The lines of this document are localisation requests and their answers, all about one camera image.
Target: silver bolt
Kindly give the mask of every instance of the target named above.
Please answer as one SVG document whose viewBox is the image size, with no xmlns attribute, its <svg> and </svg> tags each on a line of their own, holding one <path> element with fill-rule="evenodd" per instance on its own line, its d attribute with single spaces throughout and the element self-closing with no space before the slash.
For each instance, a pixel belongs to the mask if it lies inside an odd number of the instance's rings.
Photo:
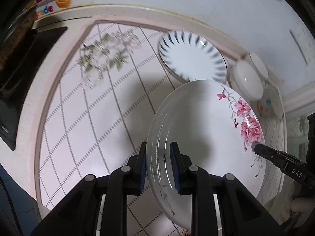
<svg viewBox="0 0 315 236">
<path fill-rule="evenodd" d="M 190 165 L 189 166 L 189 170 L 190 171 L 197 171 L 198 170 L 198 167 L 196 165 Z"/>
<path fill-rule="evenodd" d="M 232 180 L 234 180 L 234 178 L 235 178 L 235 176 L 233 175 L 233 174 L 226 174 L 225 175 L 225 178 L 227 179 L 227 180 L 230 180 L 230 181 L 232 181 Z"/>
<path fill-rule="evenodd" d="M 129 170 L 131 170 L 131 168 L 129 166 L 122 166 L 121 167 L 121 171 L 123 171 L 123 172 L 128 172 Z"/>
<path fill-rule="evenodd" d="M 85 179 L 85 181 L 90 182 L 94 179 L 94 175 L 92 175 L 92 174 L 86 175 L 84 179 Z"/>
</svg>

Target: oval plate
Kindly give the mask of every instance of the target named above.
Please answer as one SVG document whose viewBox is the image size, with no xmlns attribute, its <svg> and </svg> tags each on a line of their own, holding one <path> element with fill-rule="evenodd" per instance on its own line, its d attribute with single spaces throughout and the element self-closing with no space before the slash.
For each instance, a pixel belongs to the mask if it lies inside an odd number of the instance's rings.
<svg viewBox="0 0 315 236">
<path fill-rule="evenodd" d="M 264 137 L 253 110 L 234 90 L 206 80 L 186 83 L 164 100 L 150 127 L 146 157 L 151 190 L 166 216 L 190 230 L 192 200 L 175 189 L 173 141 L 193 164 L 218 176 L 234 174 L 257 197 L 266 160 L 251 145 L 264 144 Z"/>
<path fill-rule="evenodd" d="M 170 31 L 160 38 L 158 50 L 165 65 L 186 81 L 226 81 L 226 63 L 221 53 L 198 34 Z"/>
</svg>

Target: blue floor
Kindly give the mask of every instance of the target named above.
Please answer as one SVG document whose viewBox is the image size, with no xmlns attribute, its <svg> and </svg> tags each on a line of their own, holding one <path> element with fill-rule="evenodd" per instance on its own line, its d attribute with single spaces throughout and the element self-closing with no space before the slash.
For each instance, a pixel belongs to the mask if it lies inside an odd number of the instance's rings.
<svg viewBox="0 0 315 236">
<path fill-rule="evenodd" d="M 26 193 L 5 171 L 0 164 L 0 177 L 11 197 L 15 212 L 18 217 L 24 236 L 29 236 L 33 229 L 39 224 L 40 215 L 37 208 L 37 202 L 28 193 Z M 8 204 L 6 195 L 0 187 L 0 208 L 13 223 L 13 216 Z"/>
</svg>

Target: pink rose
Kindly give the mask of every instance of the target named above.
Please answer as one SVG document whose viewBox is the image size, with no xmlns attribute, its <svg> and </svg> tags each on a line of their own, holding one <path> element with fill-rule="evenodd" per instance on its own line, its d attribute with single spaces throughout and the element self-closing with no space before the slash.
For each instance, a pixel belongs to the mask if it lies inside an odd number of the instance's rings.
<svg viewBox="0 0 315 236">
<path fill-rule="evenodd" d="M 241 98 L 238 100 L 237 103 L 234 105 L 237 109 L 237 116 L 246 117 L 248 115 L 248 112 L 251 110 L 249 105 L 242 100 Z"/>
<path fill-rule="evenodd" d="M 226 98 L 226 95 L 224 93 L 218 93 L 217 96 L 219 100 L 221 100 L 222 98 Z"/>
<path fill-rule="evenodd" d="M 247 117 L 248 122 L 241 123 L 241 136 L 247 145 L 262 140 L 262 132 L 258 121 L 253 117 Z"/>
</svg>

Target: white wall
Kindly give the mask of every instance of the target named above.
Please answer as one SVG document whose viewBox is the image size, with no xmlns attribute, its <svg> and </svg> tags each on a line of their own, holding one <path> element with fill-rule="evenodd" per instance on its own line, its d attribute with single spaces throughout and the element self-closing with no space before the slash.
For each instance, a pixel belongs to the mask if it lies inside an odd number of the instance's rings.
<svg viewBox="0 0 315 236">
<path fill-rule="evenodd" d="M 73 0 L 71 6 L 91 3 L 152 6 L 218 28 L 257 53 L 285 80 L 281 86 L 283 95 L 315 80 L 315 63 L 306 66 L 289 33 L 289 29 L 303 22 L 284 0 Z"/>
</svg>

